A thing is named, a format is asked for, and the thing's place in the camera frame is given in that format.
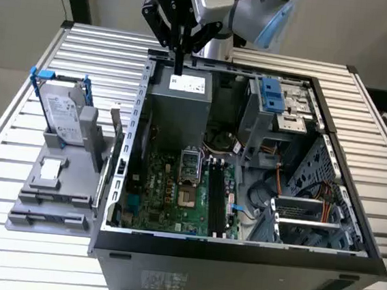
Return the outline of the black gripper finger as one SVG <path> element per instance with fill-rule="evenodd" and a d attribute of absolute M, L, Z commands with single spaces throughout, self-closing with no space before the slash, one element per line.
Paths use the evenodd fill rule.
<path fill-rule="evenodd" d="M 164 7 L 159 0 L 145 0 L 142 7 L 142 15 L 156 36 L 160 45 L 168 47 L 175 55 L 174 74 L 180 73 L 181 27 L 178 22 L 178 10 L 175 0 L 165 1 Z"/>
<path fill-rule="evenodd" d="M 179 75 L 182 75 L 185 55 L 199 52 L 212 38 L 216 37 L 223 26 L 221 21 L 208 23 L 192 35 L 192 24 L 193 22 L 190 20 L 184 27 L 180 52 Z"/>

